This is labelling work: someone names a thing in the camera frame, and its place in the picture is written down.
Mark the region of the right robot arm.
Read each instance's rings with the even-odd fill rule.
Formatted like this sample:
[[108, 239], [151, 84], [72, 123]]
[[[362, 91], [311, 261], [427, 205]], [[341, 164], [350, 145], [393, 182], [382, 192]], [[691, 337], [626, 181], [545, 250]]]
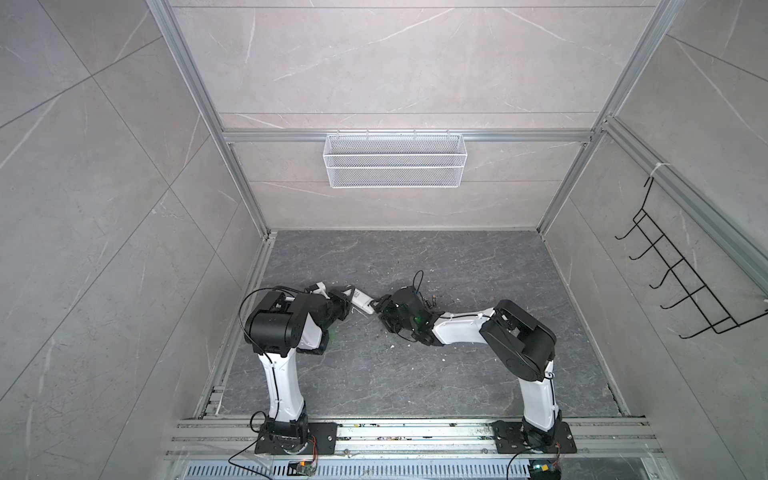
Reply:
[[540, 449], [555, 444], [562, 420], [553, 383], [556, 335], [521, 306], [502, 299], [481, 311], [440, 312], [409, 286], [373, 301], [372, 308], [389, 332], [406, 330], [413, 341], [427, 346], [487, 345], [519, 381], [527, 446]]

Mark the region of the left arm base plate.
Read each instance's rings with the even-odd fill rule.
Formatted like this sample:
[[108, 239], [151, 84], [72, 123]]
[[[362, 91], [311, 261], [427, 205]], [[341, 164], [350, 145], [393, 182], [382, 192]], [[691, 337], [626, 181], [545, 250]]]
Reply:
[[260, 428], [256, 454], [332, 455], [337, 442], [334, 422], [267, 422]]

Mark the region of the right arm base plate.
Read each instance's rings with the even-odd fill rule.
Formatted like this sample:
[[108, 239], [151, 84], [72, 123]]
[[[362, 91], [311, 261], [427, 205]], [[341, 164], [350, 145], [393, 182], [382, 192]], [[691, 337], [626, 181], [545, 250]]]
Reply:
[[575, 454], [578, 452], [570, 426], [556, 420], [548, 431], [541, 431], [525, 420], [497, 420], [490, 424], [492, 438], [499, 454], [539, 452], [544, 454]]

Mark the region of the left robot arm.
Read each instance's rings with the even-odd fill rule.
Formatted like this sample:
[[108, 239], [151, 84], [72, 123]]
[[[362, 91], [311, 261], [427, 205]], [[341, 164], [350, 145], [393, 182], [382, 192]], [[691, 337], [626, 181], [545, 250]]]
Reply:
[[345, 320], [352, 310], [353, 289], [328, 289], [317, 283], [304, 291], [274, 286], [257, 292], [262, 297], [243, 319], [241, 329], [267, 381], [269, 410], [262, 432], [285, 452], [299, 453], [310, 441], [310, 427], [297, 355], [325, 352], [331, 325]]

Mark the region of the white remote control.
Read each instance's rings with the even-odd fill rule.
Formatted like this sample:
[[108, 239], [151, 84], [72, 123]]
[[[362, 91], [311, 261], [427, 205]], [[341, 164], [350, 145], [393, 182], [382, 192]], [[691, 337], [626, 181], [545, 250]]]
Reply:
[[375, 314], [375, 309], [373, 306], [374, 299], [362, 290], [357, 288], [352, 289], [351, 302], [355, 308], [365, 313], [366, 315]]

